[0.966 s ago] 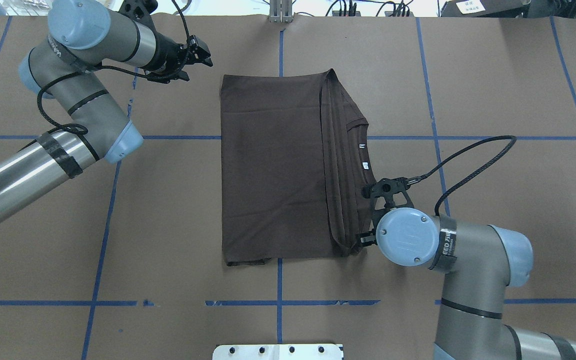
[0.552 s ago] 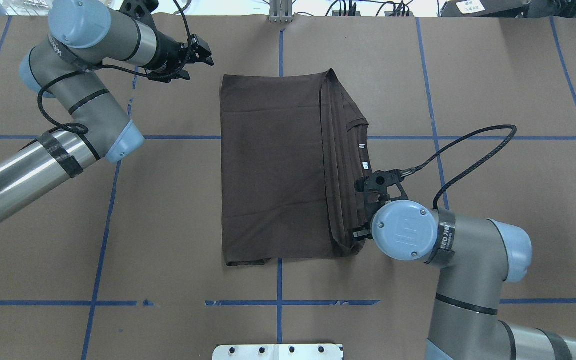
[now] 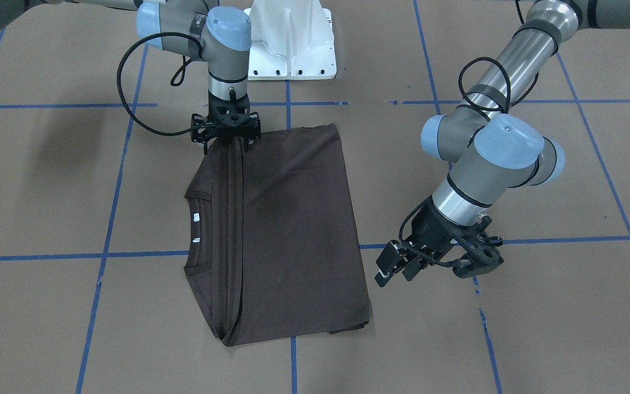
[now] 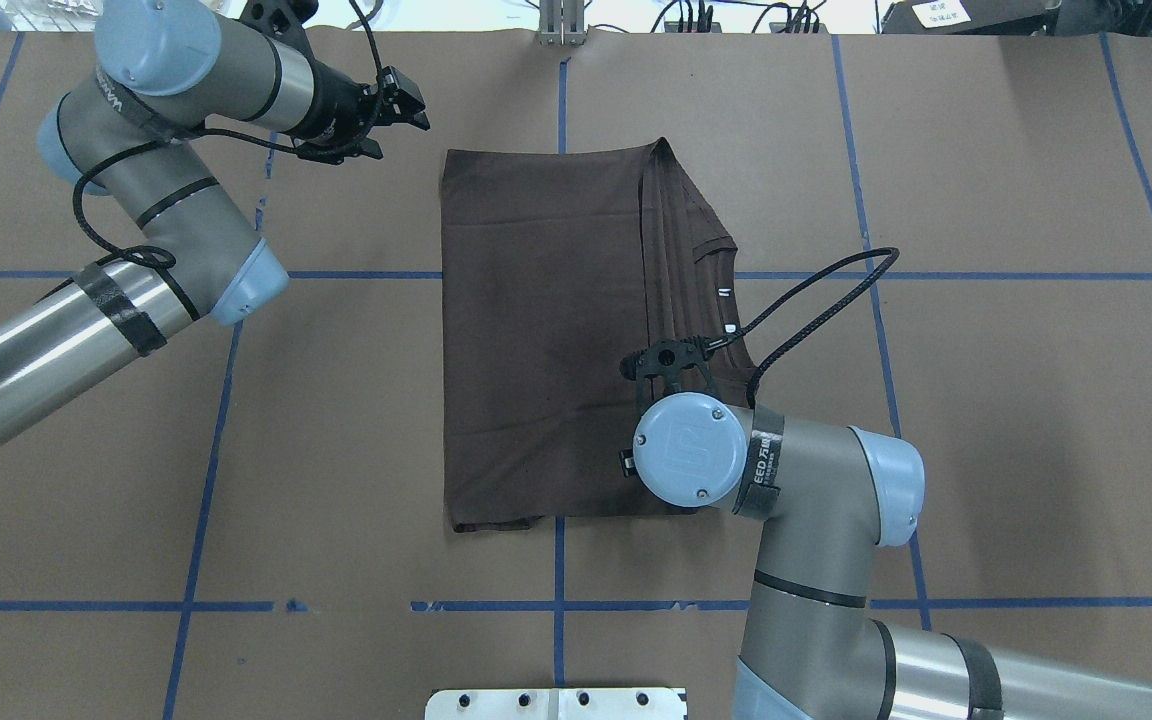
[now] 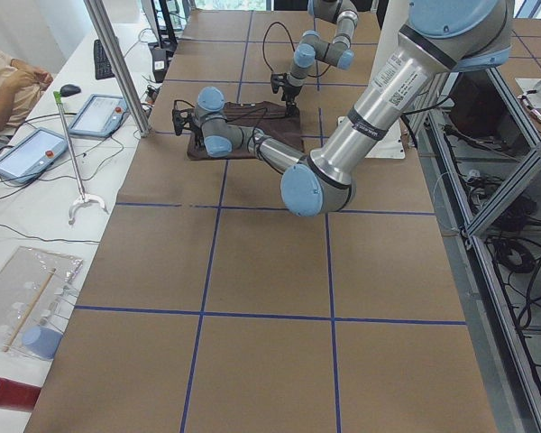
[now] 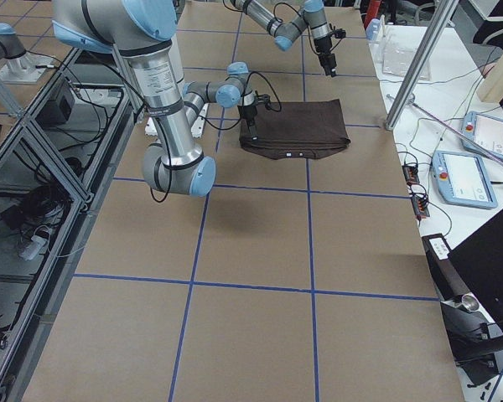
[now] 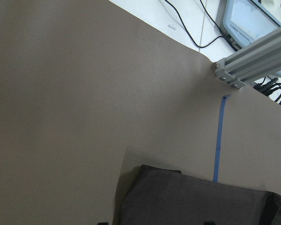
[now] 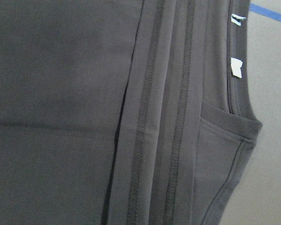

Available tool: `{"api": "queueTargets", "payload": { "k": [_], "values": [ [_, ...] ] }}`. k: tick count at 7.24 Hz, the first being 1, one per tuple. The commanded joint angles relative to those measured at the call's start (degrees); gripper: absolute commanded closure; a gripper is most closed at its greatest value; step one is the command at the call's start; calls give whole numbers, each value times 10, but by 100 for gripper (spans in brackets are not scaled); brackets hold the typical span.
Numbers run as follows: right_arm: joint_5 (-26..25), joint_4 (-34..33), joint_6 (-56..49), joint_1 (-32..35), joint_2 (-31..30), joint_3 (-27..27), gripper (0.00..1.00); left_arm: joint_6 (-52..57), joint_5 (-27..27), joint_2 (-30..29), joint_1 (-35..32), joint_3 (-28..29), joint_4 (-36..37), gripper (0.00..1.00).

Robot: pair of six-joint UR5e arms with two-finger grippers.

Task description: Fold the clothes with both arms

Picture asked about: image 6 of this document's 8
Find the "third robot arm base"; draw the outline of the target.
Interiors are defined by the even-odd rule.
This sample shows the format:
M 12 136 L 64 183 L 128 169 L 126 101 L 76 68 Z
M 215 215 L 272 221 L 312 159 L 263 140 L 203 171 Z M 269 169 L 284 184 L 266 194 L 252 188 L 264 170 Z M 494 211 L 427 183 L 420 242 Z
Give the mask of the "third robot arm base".
M 0 23 L 0 80 L 7 84 L 35 84 L 46 70 L 53 69 L 52 58 L 31 54 L 24 47 L 15 29 Z

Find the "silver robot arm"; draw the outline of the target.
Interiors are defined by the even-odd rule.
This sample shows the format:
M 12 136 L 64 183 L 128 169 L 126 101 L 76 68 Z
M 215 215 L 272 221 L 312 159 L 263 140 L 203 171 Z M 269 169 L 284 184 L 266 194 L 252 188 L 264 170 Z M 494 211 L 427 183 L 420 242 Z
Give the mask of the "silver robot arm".
M 334 49 L 338 44 L 333 45 L 332 38 L 341 41 L 345 38 L 346 32 L 328 23 L 322 1 L 305 1 L 299 9 L 288 4 L 288 7 L 295 12 L 294 18 L 288 22 L 284 22 L 259 1 L 230 1 L 230 7 L 225 1 L 222 3 L 227 9 L 243 13 L 258 24 L 274 38 L 274 43 L 282 51 L 289 50 L 300 36 L 307 33 L 311 49 L 318 57 L 324 73 L 327 76 L 336 76 L 337 62 Z
M 98 53 L 117 51 L 131 68 L 132 88 L 158 134 L 143 158 L 150 188 L 205 196 L 215 181 L 215 161 L 204 155 L 191 128 L 205 104 L 251 104 L 247 65 L 230 64 L 222 82 L 180 84 L 174 72 L 180 56 L 171 50 L 177 16 L 170 1 L 55 1 L 53 25 L 63 43 Z

